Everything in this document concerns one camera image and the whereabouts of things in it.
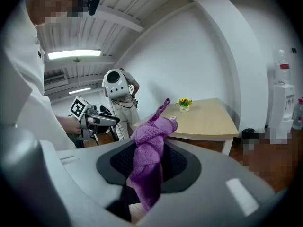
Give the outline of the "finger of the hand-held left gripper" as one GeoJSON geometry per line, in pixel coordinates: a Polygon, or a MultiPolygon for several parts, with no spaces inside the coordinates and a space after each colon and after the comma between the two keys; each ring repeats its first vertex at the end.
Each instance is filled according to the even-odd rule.
{"type": "Polygon", "coordinates": [[[110,110],[107,109],[106,107],[104,107],[103,105],[101,105],[101,106],[99,107],[99,109],[100,109],[99,112],[100,112],[101,114],[106,114],[106,115],[112,116],[112,113],[110,112],[110,110]]]}
{"type": "Polygon", "coordinates": [[[116,126],[120,120],[117,117],[106,114],[92,114],[87,116],[87,123],[96,126],[116,126]]]}

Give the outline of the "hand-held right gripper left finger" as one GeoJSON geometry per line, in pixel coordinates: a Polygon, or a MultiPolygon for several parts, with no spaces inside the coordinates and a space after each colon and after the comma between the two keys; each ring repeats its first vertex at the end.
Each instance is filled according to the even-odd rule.
{"type": "Polygon", "coordinates": [[[52,144],[14,126],[0,126],[0,195],[11,211],[0,226],[134,227],[107,209],[120,187],[96,170],[79,170],[74,151],[57,152],[52,144]]]}

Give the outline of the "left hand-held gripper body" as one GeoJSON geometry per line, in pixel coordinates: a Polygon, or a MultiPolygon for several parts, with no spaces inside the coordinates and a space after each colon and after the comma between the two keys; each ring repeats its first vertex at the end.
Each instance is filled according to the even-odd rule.
{"type": "Polygon", "coordinates": [[[96,137],[97,125],[94,124],[95,120],[92,117],[98,114],[97,107],[77,96],[70,106],[70,112],[80,124],[81,135],[78,139],[83,141],[94,139],[98,141],[96,137]]]}

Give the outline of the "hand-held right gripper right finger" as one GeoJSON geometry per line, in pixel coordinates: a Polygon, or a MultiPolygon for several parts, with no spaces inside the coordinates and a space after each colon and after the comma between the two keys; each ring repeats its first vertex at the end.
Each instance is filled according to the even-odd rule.
{"type": "Polygon", "coordinates": [[[266,217],[286,191],[275,193],[230,156],[182,141],[166,142],[195,155],[200,176],[183,192],[161,194],[137,227],[267,227],[266,217]]]}

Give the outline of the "purple towel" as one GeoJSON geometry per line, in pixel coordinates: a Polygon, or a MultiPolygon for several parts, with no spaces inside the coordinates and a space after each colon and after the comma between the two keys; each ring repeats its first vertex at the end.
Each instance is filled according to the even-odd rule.
{"type": "Polygon", "coordinates": [[[170,99],[167,98],[156,113],[137,127],[132,134],[136,150],[133,157],[133,170],[128,179],[146,212],[160,197],[163,182],[161,158],[164,152],[164,139],[178,128],[175,120],[160,116],[169,104],[170,99]]]}

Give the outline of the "person's left forearm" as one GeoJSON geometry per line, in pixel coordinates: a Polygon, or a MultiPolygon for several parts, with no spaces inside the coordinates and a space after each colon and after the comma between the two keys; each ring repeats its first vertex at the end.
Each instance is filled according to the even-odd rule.
{"type": "Polygon", "coordinates": [[[75,117],[56,116],[56,118],[67,134],[81,135],[80,123],[75,117]]]}

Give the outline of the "short ceiling tube light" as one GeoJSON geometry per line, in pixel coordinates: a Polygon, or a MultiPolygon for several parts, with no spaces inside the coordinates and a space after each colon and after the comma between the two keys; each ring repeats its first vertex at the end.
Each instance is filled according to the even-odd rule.
{"type": "Polygon", "coordinates": [[[89,91],[89,90],[91,90],[90,87],[81,88],[81,89],[78,89],[78,90],[70,91],[70,92],[69,92],[69,95],[76,94],[76,93],[80,93],[80,92],[85,92],[85,91],[89,91]]]}

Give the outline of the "white hard-shell backpack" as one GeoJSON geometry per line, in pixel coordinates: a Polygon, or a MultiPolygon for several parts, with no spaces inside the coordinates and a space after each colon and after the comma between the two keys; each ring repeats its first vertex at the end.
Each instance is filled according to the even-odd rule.
{"type": "Polygon", "coordinates": [[[129,94],[128,82],[120,70],[110,70],[104,79],[104,86],[109,99],[115,99],[129,94]]]}

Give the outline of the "long ceiling tube light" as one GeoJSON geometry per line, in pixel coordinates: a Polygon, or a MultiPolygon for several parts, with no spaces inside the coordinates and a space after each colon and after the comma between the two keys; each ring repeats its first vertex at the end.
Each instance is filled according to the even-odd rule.
{"type": "Polygon", "coordinates": [[[83,57],[83,56],[100,56],[101,50],[66,50],[48,53],[50,60],[68,58],[68,57],[83,57]]]}

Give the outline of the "person's white shirt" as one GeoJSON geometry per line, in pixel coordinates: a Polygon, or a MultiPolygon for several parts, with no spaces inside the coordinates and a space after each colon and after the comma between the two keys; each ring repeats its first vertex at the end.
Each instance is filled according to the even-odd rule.
{"type": "Polygon", "coordinates": [[[44,58],[37,30],[31,22],[26,0],[21,0],[6,20],[1,32],[1,49],[32,92],[17,119],[17,126],[29,130],[39,140],[51,142],[55,150],[75,149],[44,95],[44,58]]]}

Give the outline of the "black trash bin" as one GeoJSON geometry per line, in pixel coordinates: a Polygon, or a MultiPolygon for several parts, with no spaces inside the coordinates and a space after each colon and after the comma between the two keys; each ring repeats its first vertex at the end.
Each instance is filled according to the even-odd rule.
{"type": "Polygon", "coordinates": [[[255,130],[253,128],[244,129],[241,133],[242,139],[246,139],[246,140],[253,139],[254,135],[255,135],[255,130]]]}

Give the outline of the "sunflowers in white pot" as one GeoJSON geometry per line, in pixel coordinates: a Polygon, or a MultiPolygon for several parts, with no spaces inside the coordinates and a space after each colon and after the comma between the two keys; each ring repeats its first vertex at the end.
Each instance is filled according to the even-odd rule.
{"type": "Polygon", "coordinates": [[[193,104],[193,100],[181,98],[176,102],[176,104],[179,106],[179,110],[181,112],[188,112],[190,110],[190,106],[193,104]]]}

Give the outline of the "white water dispenser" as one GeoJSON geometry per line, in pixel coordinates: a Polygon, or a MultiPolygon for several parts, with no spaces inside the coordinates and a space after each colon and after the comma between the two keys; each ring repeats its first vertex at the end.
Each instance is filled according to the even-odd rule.
{"type": "Polygon", "coordinates": [[[273,104],[268,127],[272,144],[286,144],[293,125],[295,86],[274,85],[273,104]]]}

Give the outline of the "spare clear water bottle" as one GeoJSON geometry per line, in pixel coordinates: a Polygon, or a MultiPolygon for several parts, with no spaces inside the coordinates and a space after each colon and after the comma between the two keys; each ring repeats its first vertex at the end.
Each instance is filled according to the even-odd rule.
{"type": "Polygon", "coordinates": [[[298,99],[298,103],[294,107],[292,128],[295,130],[301,130],[302,123],[303,123],[303,97],[298,99]]]}

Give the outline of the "clear water dispenser bottle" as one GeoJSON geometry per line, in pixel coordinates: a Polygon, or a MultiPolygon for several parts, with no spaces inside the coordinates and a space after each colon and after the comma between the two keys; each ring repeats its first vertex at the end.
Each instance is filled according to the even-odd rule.
{"type": "Polygon", "coordinates": [[[277,84],[290,84],[290,64],[287,53],[283,49],[275,54],[275,82],[277,84]]]}

